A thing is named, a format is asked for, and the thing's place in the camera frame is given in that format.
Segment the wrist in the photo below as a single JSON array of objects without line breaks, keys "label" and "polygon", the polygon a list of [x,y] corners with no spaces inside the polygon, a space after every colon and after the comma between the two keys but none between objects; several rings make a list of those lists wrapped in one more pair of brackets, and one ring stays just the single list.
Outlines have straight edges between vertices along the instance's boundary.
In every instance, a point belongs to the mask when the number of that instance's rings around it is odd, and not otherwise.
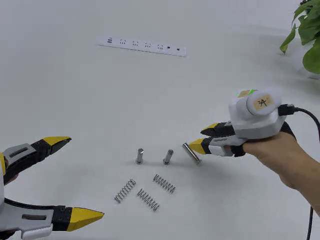
[{"label": "wrist", "polygon": [[294,154],[294,156],[290,158],[289,166],[285,168],[282,175],[300,192],[301,189],[306,188],[306,185],[308,185],[312,179],[318,178],[320,174],[319,165],[320,163],[303,151]]}]

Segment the compression spring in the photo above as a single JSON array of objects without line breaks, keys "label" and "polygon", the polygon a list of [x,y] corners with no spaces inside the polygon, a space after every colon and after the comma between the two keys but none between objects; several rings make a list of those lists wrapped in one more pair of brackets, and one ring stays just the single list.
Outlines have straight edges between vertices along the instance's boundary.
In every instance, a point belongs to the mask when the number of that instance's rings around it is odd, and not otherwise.
[{"label": "compression spring", "polygon": [[137,196],[140,197],[154,212],[160,207],[159,203],[154,201],[154,199],[142,188],[137,193]]},{"label": "compression spring", "polygon": [[159,184],[161,187],[163,187],[165,190],[167,190],[169,193],[173,193],[176,189],[176,187],[169,183],[167,180],[165,180],[162,176],[159,176],[156,174],[153,178],[153,181]]},{"label": "compression spring", "polygon": [[127,196],[127,194],[134,188],[136,184],[137,183],[133,179],[130,179],[114,197],[114,200],[116,200],[118,203],[121,203],[121,201]]}]

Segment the socket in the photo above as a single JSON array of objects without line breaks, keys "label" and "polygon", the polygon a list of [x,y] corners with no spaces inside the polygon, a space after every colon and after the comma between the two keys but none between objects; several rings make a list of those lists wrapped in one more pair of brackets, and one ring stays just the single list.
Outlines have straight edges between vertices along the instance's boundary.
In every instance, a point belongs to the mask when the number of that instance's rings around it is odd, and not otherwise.
[{"label": "socket", "polygon": [[128,49],[135,51],[143,51],[149,53],[156,54],[166,54],[173,55],[179,57],[187,56],[186,47],[174,46],[172,44],[165,44],[157,41],[149,41],[149,40],[138,40],[131,38],[118,38],[109,36],[103,38],[98,42],[99,46],[103,47],[112,47],[112,48],[120,48],[120,49]]}]

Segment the cylindrical pin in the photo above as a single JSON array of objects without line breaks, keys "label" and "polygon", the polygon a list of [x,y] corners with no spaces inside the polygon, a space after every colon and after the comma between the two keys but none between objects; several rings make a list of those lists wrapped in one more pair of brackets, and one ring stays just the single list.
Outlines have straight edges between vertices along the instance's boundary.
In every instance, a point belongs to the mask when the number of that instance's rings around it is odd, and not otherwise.
[{"label": "cylindrical pin", "polygon": [[163,159],[163,164],[164,165],[169,165],[170,163],[170,159],[172,157],[172,155],[174,154],[174,151],[172,149],[169,149],[165,158]]},{"label": "cylindrical pin", "polygon": [[188,144],[185,142],[182,147],[184,150],[189,154],[189,156],[195,161],[196,164],[201,163],[201,159],[195,154],[195,152],[188,146]]},{"label": "cylindrical pin", "polygon": [[138,149],[138,156],[136,157],[135,163],[142,164],[144,162],[142,155],[144,154],[144,150],[142,148]]}]

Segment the power cord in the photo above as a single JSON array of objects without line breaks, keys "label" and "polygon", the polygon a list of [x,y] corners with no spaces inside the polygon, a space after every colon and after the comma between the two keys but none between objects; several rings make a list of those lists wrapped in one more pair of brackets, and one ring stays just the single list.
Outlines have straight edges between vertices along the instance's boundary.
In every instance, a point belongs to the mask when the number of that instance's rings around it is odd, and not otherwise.
[{"label": "power cord", "polygon": [[[312,112],[305,110],[303,108],[295,107],[292,104],[283,104],[283,105],[280,105],[278,108],[279,116],[292,115],[296,112],[305,113],[313,119],[318,129],[318,135],[319,135],[319,141],[320,141],[320,122]],[[310,206],[309,224],[308,224],[308,232],[306,235],[306,240],[310,240],[313,216],[314,216],[314,209],[312,208],[312,206]]]}]

